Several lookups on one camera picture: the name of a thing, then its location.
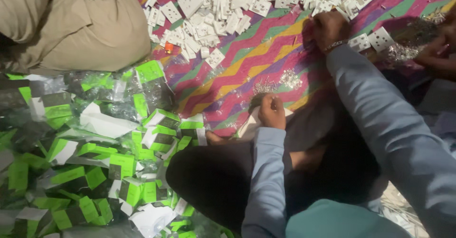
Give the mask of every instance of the wrist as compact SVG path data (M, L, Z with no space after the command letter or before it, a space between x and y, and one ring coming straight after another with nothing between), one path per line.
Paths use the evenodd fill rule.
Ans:
M347 44L348 43L348 39L344 39L344 40L339 40L337 42L334 42L330 45L328 45L324 50L323 50L323 53L325 53L326 55L328 55L329 53L331 53L335 48L341 46L341 45L344 45L344 44Z

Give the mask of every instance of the light blue shirt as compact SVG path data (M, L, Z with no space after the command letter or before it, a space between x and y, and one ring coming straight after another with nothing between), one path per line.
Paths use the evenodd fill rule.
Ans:
M456 159L446 144L399 90L348 45L328 55L327 67L383 173L413 206L426 231L431 237L454 237ZM284 137L279 129L257 131L243 238L285 237Z

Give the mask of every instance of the colorful rug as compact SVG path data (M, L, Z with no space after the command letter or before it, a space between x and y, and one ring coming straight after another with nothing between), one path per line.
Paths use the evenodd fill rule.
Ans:
M168 1L158 0L160 5ZM370 33L381 26L393 33L403 29L409 17L429 14L444 6L448 10L456 0L374 0L365 7L351 24L352 35ZM308 16L310 11L290 11L271 8L267 17L244 12L252 17L252 26L241 35L221 37L218 45L225 60L218 68L202 61L199 54L189 64L183 63L180 49L172 55L154 44L153 58L162 61L170 87L179 102L178 112L184 117L204 113L212 130L221 136L233 134L248 118L248 105L253 86L261 79L278 83L284 70L293 69L302 86L293 90L278 87L278 95L285 107L295 110L303 106L316 91L331 86L324 55L311 41ZM156 27L155 34L181 25L166 20L164 27ZM375 61L374 54L369 54Z

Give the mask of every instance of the beige cloth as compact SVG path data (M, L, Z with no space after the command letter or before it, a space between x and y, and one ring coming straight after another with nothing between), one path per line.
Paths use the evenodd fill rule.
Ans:
M0 32L17 43L31 40L49 0L0 0Z
M10 49L14 72L116 71L151 52L138 0L52 0L31 42Z

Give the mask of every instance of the silver bracelet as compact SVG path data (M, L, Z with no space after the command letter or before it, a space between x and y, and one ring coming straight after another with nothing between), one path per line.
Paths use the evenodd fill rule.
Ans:
M332 43L332 45L328 46L327 48L325 48L325 52L341 45L341 44L346 44L348 42L348 39L345 39L345 40L341 40L341 41L338 41L338 42L335 42L335 43Z

